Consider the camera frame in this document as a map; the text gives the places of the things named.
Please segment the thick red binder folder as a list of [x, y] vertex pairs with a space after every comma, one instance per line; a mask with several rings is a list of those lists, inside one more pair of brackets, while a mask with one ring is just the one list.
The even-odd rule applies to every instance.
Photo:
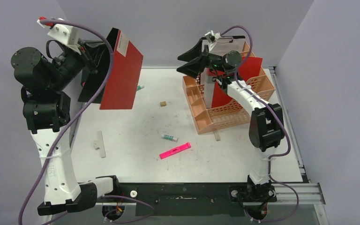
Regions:
[[143, 64], [143, 55], [125, 33], [117, 28], [111, 29], [107, 40], [113, 44], [114, 59], [100, 109], [132, 109]]

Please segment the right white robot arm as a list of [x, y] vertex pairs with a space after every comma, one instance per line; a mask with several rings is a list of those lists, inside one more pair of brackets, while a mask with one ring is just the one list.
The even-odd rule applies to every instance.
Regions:
[[[178, 56], [185, 64], [177, 68], [184, 74], [183, 90], [198, 134], [205, 134], [214, 129], [223, 129], [243, 124], [234, 110], [240, 115], [247, 115], [249, 122], [248, 136], [255, 148], [252, 169], [247, 177], [245, 197], [247, 202], [275, 202], [276, 191], [272, 183], [271, 162], [276, 157], [275, 151], [288, 134], [283, 125], [283, 111], [279, 104], [271, 104], [255, 93], [250, 85], [236, 76], [236, 68], [246, 59], [238, 51], [230, 51], [223, 56], [209, 52], [208, 46], [201, 48], [201, 42], [193, 49]], [[200, 90], [196, 79], [204, 69], [219, 71], [215, 78], [222, 92], [232, 100], [221, 107], [208, 109], [203, 97], [207, 89]]]

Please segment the orange plastic file organizer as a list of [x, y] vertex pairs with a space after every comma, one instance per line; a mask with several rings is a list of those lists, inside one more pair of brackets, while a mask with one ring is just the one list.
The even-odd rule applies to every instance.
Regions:
[[[262, 58], [251, 53], [241, 66], [240, 76], [252, 90], [268, 101], [275, 87], [262, 67]], [[183, 90], [199, 135], [249, 123], [249, 114], [231, 97], [227, 96], [211, 79], [213, 72], [205, 69], [196, 78], [183, 77]]]

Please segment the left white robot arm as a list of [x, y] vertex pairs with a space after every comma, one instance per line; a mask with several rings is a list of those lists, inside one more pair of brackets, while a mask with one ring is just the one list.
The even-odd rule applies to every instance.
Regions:
[[106, 45], [102, 41], [79, 41], [78, 51], [59, 44], [62, 53], [52, 57], [34, 47], [24, 47], [11, 58], [15, 79], [21, 83], [23, 116], [36, 144], [45, 183], [41, 216], [73, 213], [93, 208], [100, 196], [115, 202], [121, 188], [114, 175], [78, 182], [70, 146], [70, 97], [64, 88], [83, 70], [97, 73]]

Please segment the black pink drawer unit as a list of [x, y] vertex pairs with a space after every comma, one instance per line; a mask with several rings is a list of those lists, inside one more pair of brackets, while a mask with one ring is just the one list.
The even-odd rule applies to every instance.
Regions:
[[81, 76], [82, 91], [78, 97], [78, 102], [86, 103], [96, 93], [102, 81], [106, 77], [109, 65], [110, 65], [110, 55], [109, 52], [107, 51], [103, 54], [100, 64], [97, 66], [96, 74], [91, 74], [86, 69], [82, 71], [82, 76]]

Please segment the black clipboard with paper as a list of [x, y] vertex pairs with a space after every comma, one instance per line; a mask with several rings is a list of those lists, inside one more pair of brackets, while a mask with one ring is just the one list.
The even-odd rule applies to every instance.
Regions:
[[[235, 36], [224, 36], [222, 39], [219, 39], [216, 45], [212, 48], [210, 53], [216, 54], [219, 56], [224, 56], [229, 51], [238, 51], [242, 52], [244, 48], [244, 43], [246, 41], [246, 37], [244, 35], [235, 35]], [[213, 66], [209, 66], [208, 68], [204, 68], [203, 72], [198, 74], [196, 83], [203, 84], [206, 81], [206, 72], [207, 70], [215, 72], [212, 68]]]

